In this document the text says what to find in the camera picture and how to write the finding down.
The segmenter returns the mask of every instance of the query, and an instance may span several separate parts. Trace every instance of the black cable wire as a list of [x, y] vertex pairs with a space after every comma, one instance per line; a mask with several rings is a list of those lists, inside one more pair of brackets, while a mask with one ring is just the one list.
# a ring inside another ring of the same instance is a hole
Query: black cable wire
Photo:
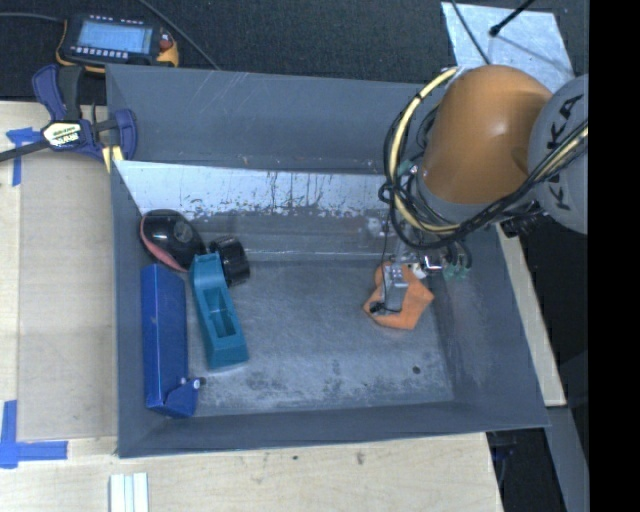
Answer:
[[498, 23], [497, 25], [494, 25], [493, 27], [491, 27], [491, 29], [489, 30], [489, 35], [491, 37], [495, 37], [497, 36], [500, 31], [509, 23], [511, 23], [511, 20], [513, 20], [515, 17], [520, 16], [520, 13], [522, 13], [527, 7], [529, 7], [533, 2], [535, 2], [535, 0], [527, 0], [525, 3], [523, 3], [520, 7], [518, 7], [515, 11], [513, 11], [511, 14], [509, 14], [509, 16], [507, 16], [505, 19], [503, 19], [500, 23]]
[[392, 192], [392, 197], [390, 198], [389, 207], [390, 207], [390, 216], [391, 222], [393, 224], [394, 229], [396, 230], [400, 239], [407, 244], [409, 247], [418, 250], [428, 250], [428, 249], [437, 249], [446, 247], [450, 243], [459, 242], [464, 239], [468, 234], [473, 231], [487, 225], [492, 220], [494, 220], [499, 215], [503, 214], [509, 206], [515, 204], [517, 201], [522, 199], [535, 185], [539, 182], [539, 177], [541, 172], [544, 170], [545, 166], [548, 162], [550, 162], [557, 154], [559, 154], [567, 145], [569, 145], [573, 139], [575, 139], [580, 132], [586, 127], [588, 121], [585, 120], [581, 123], [577, 128], [575, 128], [564, 140], [561, 144], [559, 144], [553, 151], [545, 156], [545, 158], [536, 166], [536, 168], [529, 174], [524, 183], [514, 192], [508, 194], [507, 196], [494, 201], [489, 206], [484, 208], [482, 211], [467, 219], [466, 221], [460, 223], [459, 227], [456, 228], [452, 233], [448, 235], [437, 235], [439, 237], [438, 241], [428, 242], [426, 244], [416, 244], [408, 240], [408, 238], [401, 231], [397, 218], [395, 216], [395, 207], [394, 201], [396, 197], [400, 199], [403, 203], [403, 206], [409, 210], [409, 212], [416, 218], [416, 207], [411, 204], [411, 200], [407, 198], [403, 193], [396, 194], [399, 189], [395, 185], [390, 186], [390, 190]]
[[445, 224], [450, 224], [449, 220], [445, 219], [442, 215], [432, 209], [429, 204], [422, 198], [422, 196], [416, 196], [412, 191], [412, 183], [415, 180], [416, 175], [410, 174], [407, 178], [407, 182], [400, 184], [400, 190], [402, 195], [399, 196], [403, 206], [407, 208], [413, 216], [424, 223], [431, 223], [433, 219], [437, 219]]
[[0, 12], [0, 17], [12, 18], [32, 18], [36, 20], [52, 21], [54, 23], [64, 23], [63, 19], [53, 16], [45, 16], [44, 14], [33, 14], [30, 12]]
[[464, 251], [464, 254], [467, 257], [467, 264], [465, 265], [465, 267], [471, 268], [471, 265], [473, 264], [473, 257], [471, 256], [471, 251], [467, 247], [467, 244], [463, 240], [458, 240], [456, 244], [462, 247], [462, 250]]
[[458, 4], [457, 4], [456, 0], [451, 0], [451, 5], [453, 6], [453, 9], [456, 11], [456, 14], [457, 14], [458, 18], [460, 19], [460, 23], [462, 23], [462, 26], [464, 27], [465, 31], [469, 35], [469, 38], [471, 39], [471, 42], [473, 43], [473, 45], [476, 47], [476, 49], [478, 50], [478, 52], [482, 56], [482, 60], [484, 60], [485, 64], [491, 64], [491, 61], [489, 60], [489, 57], [487, 57], [487, 54], [484, 53], [484, 51], [480, 47], [480, 44], [478, 43], [478, 40], [475, 38], [475, 36], [471, 32], [471, 29], [469, 28], [469, 25], [467, 25], [466, 20], [462, 16], [462, 13], [460, 12], [460, 9], [458, 9]]
[[405, 110], [406, 110], [406, 107], [405, 109], [402, 110], [402, 112], [400, 112], [396, 116], [396, 118], [391, 123], [391, 126], [389, 127], [389, 130], [387, 130], [387, 134], [385, 135], [385, 138], [384, 138], [384, 145], [382, 146], [382, 152], [383, 152], [382, 163], [384, 165], [384, 175], [386, 176], [387, 183], [389, 185], [391, 185], [391, 173], [389, 172], [389, 152], [391, 151], [391, 140], [393, 139], [393, 134], [395, 133], [396, 128], [400, 123], [402, 114], [404, 113]]
[[146, 0], [138, 0], [142, 5], [144, 5], [147, 9], [149, 9], [153, 14], [155, 14], [158, 18], [164, 21], [167, 25], [169, 25], [176, 33], [180, 34], [183, 39], [185, 39], [193, 48], [200, 54], [204, 59], [211, 64], [213, 69], [217, 69], [218, 71], [222, 71], [222, 68], [216, 64], [211, 57], [209, 57], [200, 46], [198, 46], [187, 34], [185, 34], [180, 28], [178, 28], [175, 23], [173, 23], [169, 18], [167, 18], [164, 14], [162, 14], [158, 9], [153, 7]]
[[429, 130], [431, 130], [431, 127], [433, 126], [437, 111], [437, 106], [431, 109], [420, 123], [420, 126], [418, 126], [418, 131], [416, 132], [416, 144], [423, 150], [427, 149], [427, 133], [429, 133]]

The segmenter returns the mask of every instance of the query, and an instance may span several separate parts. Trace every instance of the gray bin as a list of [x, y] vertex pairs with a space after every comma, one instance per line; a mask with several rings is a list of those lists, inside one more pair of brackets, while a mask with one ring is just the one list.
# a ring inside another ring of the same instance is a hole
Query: gray bin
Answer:
[[[163, 86], [152, 86], [157, 83]], [[138, 118], [136, 159], [185, 164], [181, 179], [187, 181], [196, 165], [379, 176], [385, 132], [419, 88], [135, 66], [109, 67], [107, 84], [109, 108], [131, 108]], [[282, 112], [285, 103], [296, 108]], [[206, 121], [193, 122], [196, 111]], [[164, 130], [160, 140], [153, 134], [158, 130]], [[252, 136], [236, 147], [243, 130]], [[121, 457], [548, 424], [493, 228], [468, 237], [474, 263], [466, 278], [430, 278], [435, 300], [414, 331], [397, 331], [361, 310], [381, 247], [374, 240], [356, 251], [347, 243], [357, 216], [314, 220], [273, 211], [253, 220], [237, 211], [193, 217], [205, 240], [222, 230], [255, 248], [248, 251], [251, 278], [230, 290], [251, 358], [241, 368], [207, 374], [188, 303], [190, 370], [208, 381], [196, 415], [169, 419], [147, 410], [140, 269], [152, 261], [138, 238], [139, 191], [129, 189], [123, 169], [114, 169], [111, 179]], [[153, 172], [148, 176], [153, 186]], [[279, 255], [279, 244], [301, 250]], [[333, 256], [321, 254], [327, 244]]]

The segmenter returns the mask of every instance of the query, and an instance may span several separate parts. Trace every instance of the blue tape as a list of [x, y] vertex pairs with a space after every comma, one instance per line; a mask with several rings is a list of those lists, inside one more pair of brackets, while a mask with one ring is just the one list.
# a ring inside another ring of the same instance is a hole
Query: blue tape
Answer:
[[[18, 130], [9, 130], [7, 137], [14, 146], [19, 148], [23, 144], [31, 144], [38, 142], [42, 139], [40, 132], [31, 128], [20, 128]], [[22, 181], [22, 159], [18, 156], [13, 159], [13, 179], [11, 181], [12, 186], [20, 185]]]
[[17, 400], [4, 403], [0, 436], [0, 468], [15, 469], [30, 460], [66, 460], [68, 441], [19, 443], [16, 441]]

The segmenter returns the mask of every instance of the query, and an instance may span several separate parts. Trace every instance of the blue clamp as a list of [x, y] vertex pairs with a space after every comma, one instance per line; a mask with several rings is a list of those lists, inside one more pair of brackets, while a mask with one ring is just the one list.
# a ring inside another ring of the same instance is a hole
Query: blue clamp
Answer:
[[145, 405], [173, 418], [193, 416], [204, 379], [189, 378], [184, 281], [152, 264], [141, 271]]
[[15, 469], [18, 463], [30, 460], [65, 460], [67, 441], [19, 443], [16, 441], [18, 402], [4, 403], [2, 436], [0, 437], [0, 468]]
[[211, 370], [249, 359], [247, 344], [217, 252], [196, 256], [189, 270], [198, 320]]
[[[96, 160], [103, 161], [104, 144], [95, 140], [94, 133], [96, 126], [93, 126], [86, 119], [81, 119], [80, 107], [77, 102], [77, 81], [79, 80], [83, 68], [73, 67], [60, 69], [57, 64], [50, 64], [40, 69], [33, 76], [31, 83], [38, 102], [44, 105], [51, 117], [51, 123], [42, 130], [45, 138], [47, 131], [52, 127], [64, 130], [65, 127], [72, 129], [79, 126], [72, 132], [73, 140], [68, 143], [50, 144], [54, 151], [73, 151]], [[125, 159], [129, 160], [135, 153], [138, 143], [135, 118], [133, 112], [128, 109], [118, 110], [114, 113], [115, 123], [109, 127], [118, 128], [120, 131], [120, 150]]]

